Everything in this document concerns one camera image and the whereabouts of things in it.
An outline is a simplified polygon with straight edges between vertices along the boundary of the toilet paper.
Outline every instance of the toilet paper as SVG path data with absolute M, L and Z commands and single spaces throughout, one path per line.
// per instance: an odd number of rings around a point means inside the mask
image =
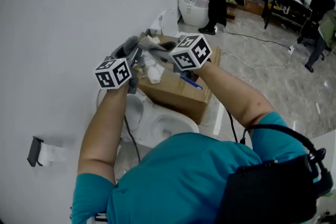
M 155 67 L 150 67 L 148 69 L 148 78 L 152 84 L 157 84 L 161 81 L 160 73 Z
M 64 155 L 64 148 L 41 143 L 41 150 L 37 161 L 43 166 L 51 166 L 53 162 L 65 162 Z

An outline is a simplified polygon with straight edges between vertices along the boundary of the gray wall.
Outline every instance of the gray wall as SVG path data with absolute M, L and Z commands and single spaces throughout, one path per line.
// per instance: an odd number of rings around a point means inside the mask
M 69 222 L 95 66 L 177 0 L 0 0 L 0 216 Z M 31 168 L 32 136 L 66 138 L 68 163 Z

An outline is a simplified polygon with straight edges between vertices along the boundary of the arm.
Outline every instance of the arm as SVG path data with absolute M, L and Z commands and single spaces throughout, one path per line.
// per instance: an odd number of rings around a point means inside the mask
M 243 127 L 257 124 L 274 111 L 260 92 L 213 63 L 205 62 L 195 73 Z
M 126 108 L 128 84 L 109 91 L 86 131 L 80 150 L 78 175 L 95 174 L 116 184 L 116 161 Z

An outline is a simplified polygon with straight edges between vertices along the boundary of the toilet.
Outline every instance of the toilet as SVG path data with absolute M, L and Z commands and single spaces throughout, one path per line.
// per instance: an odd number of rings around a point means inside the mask
M 167 9 L 156 18 L 149 29 L 153 36 L 164 35 L 176 37 L 179 32 L 178 28 L 174 11 L 172 9 Z
M 208 0 L 178 0 L 185 24 L 205 27 L 209 22 L 208 17 Z
M 101 103 L 105 94 L 104 90 L 99 92 L 97 105 Z M 154 104 L 139 89 L 136 94 L 127 95 L 125 115 L 136 143 L 151 148 L 174 134 L 199 132 L 197 124 L 192 119 Z M 121 137 L 131 141 L 125 122 Z

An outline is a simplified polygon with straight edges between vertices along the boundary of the black cable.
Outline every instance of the black cable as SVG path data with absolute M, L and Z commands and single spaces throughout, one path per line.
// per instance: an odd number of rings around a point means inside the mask
M 300 141 L 302 145 L 304 145 L 310 152 L 315 153 L 317 151 L 314 144 L 307 137 L 303 136 L 302 134 L 299 134 L 298 132 L 292 130 L 291 128 L 277 124 L 258 124 L 247 127 L 244 129 L 242 140 L 245 140 L 246 132 L 260 129 L 269 129 L 288 134 L 291 137 L 295 138 L 296 140 Z
M 127 121 L 127 119 L 126 119 L 126 115 L 125 115 L 125 117 L 124 117 L 124 120 L 125 120 L 125 125 L 126 125 L 126 128 L 127 128 L 128 134 L 129 134 L 130 138 L 132 139 L 133 144 L 134 144 L 134 147 L 135 147 L 135 150 L 136 150 L 136 152 L 137 152 L 136 154 L 137 154 L 137 156 L 138 156 L 138 161 L 140 162 L 141 159 L 140 159 L 140 154 L 139 154 L 138 146 L 136 145 L 136 141 L 135 141 L 133 135 L 131 134 L 130 127 L 129 127 L 129 125 L 128 125 L 128 121 Z
M 260 41 L 263 41 L 263 42 L 271 42 L 271 43 L 275 43 L 275 44 L 278 44 L 278 45 L 283 46 L 283 47 L 285 47 L 285 48 L 287 48 L 287 49 L 290 50 L 290 48 L 289 48 L 288 46 L 283 45 L 283 44 L 280 44 L 280 43 L 277 43 L 277 42 L 275 42 L 275 41 L 271 41 L 271 40 L 263 40 L 263 39 L 259 39 L 259 38 L 256 38 L 256 37 L 252 37 L 252 36 L 248 36 L 248 35 L 243 35 L 243 34 L 230 33 L 228 30 L 226 30 L 226 26 L 224 26 L 224 29 L 225 29 L 225 31 L 226 31 L 227 33 L 229 33 L 229 34 L 231 34 L 231 35 L 250 37 L 250 38 L 254 38 L 254 39 L 257 39 L 257 40 L 260 40 Z
M 232 132 L 233 132 L 233 136 L 235 137 L 235 141 L 236 143 L 238 143 L 238 139 L 237 139 L 237 135 L 236 135 L 236 131 L 235 131 L 235 127 L 233 126 L 233 119 L 232 119 L 232 115 L 231 113 L 226 110 L 227 114 L 229 114 L 229 118 L 230 118 L 230 121 L 231 121 L 231 128 L 232 128 Z

